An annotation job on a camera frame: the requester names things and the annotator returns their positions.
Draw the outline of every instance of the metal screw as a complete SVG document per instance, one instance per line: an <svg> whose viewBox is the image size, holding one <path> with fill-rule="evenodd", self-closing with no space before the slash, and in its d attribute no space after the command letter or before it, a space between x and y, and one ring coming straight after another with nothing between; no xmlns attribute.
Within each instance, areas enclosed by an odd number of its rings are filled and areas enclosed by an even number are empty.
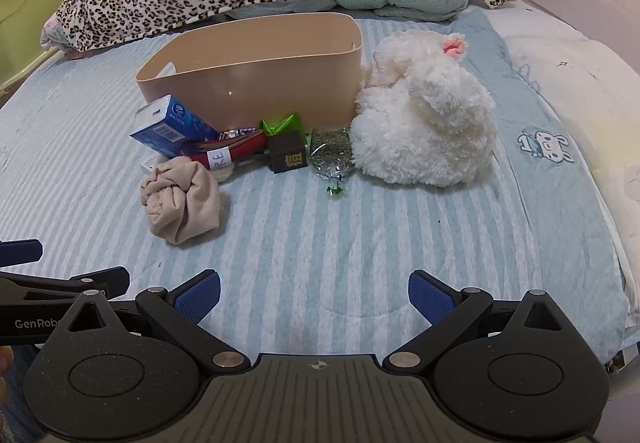
<svg viewBox="0 0 640 443"><path fill-rule="evenodd" d="M409 368L418 365L420 363L420 357L415 353L400 351L399 353L393 353L389 357L389 362L396 367Z"/></svg>
<svg viewBox="0 0 640 443"><path fill-rule="evenodd" d="M223 351L213 357L213 363L219 367L237 367L244 362L244 356L235 351Z"/></svg>

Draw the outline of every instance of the blue jeans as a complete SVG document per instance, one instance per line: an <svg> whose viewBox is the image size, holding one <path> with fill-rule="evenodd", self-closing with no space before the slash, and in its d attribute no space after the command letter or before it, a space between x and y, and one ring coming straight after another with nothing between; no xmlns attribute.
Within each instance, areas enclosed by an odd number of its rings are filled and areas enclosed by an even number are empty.
<svg viewBox="0 0 640 443"><path fill-rule="evenodd" d="M36 443L44 437L22 395L24 375L37 354L34 346L14 346L14 366L4 374L7 399L2 413L18 443Z"/></svg>

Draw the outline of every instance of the cartoon rabbit patch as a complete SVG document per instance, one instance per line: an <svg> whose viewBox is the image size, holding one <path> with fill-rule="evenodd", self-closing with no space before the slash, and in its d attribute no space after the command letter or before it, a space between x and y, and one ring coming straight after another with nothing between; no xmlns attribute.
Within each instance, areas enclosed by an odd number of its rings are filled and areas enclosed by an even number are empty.
<svg viewBox="0 0 640 443"><path fill-rule="evenodd" d="M564 136L554 136L549 132L537 131L534 136L522 131L518 136L520 150L530 152L534 158L547 158L556 164L566 161L573 163L574 158L568 152L562 150L562 146L569 146L569 140Z"/></svg>

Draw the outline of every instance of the triangular cutout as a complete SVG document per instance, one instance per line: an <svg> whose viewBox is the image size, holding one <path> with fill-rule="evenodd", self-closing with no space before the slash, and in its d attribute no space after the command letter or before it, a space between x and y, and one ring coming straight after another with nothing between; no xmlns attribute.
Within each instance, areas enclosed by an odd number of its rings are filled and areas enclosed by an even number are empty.
<svg viewBox="0 0 640 443"><path fill-rule="evenodd" d="M534 329L546 329L548 331L561 330L560 324L551 314L551 311L542 302L533 304L527 320L524 322L525 327Z"/></svg>
<svg viewBox="0 0 640 443"><path fill-rule="evenodd" d="M69 331L88 331L89 329L100 329L104 327L102 317L98 313L98 308L93 303L84 304L76 316L76 319L69 327Z"/></svg>

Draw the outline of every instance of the pink ear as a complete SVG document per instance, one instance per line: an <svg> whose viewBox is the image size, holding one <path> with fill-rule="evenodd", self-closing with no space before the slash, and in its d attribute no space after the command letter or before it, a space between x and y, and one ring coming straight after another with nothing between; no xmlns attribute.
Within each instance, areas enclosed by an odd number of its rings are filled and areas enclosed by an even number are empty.
<svg viewBox="0 0 640 443"><path fill-rule="evenodd" d="M448 57L458 58L465 53L466 43L460 35L449 35L444 37L442 51Z"/></svg>

